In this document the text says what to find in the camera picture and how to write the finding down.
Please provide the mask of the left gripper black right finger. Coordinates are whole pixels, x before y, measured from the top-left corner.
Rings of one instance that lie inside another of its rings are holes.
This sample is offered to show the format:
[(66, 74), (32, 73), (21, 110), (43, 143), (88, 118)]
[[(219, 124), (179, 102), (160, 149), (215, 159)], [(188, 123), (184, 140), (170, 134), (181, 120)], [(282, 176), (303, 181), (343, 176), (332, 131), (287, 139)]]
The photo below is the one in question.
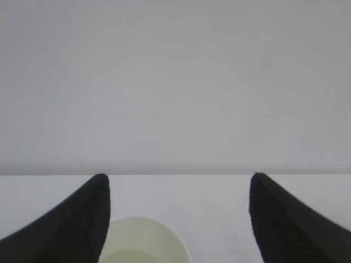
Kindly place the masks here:
[(350, 262), (350, 231), (264, 173), (251, 178), (249, 213), (264, 262)]

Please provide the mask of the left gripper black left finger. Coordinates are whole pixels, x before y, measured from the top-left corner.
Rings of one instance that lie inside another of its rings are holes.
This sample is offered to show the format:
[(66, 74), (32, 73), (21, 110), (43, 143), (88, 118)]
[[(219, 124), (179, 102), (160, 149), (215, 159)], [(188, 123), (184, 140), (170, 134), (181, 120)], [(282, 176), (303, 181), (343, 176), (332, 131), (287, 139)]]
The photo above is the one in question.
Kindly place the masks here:
[(110, 222), (105, 174), (34, 222), (1, 239), (1, 262), (98, 262)]

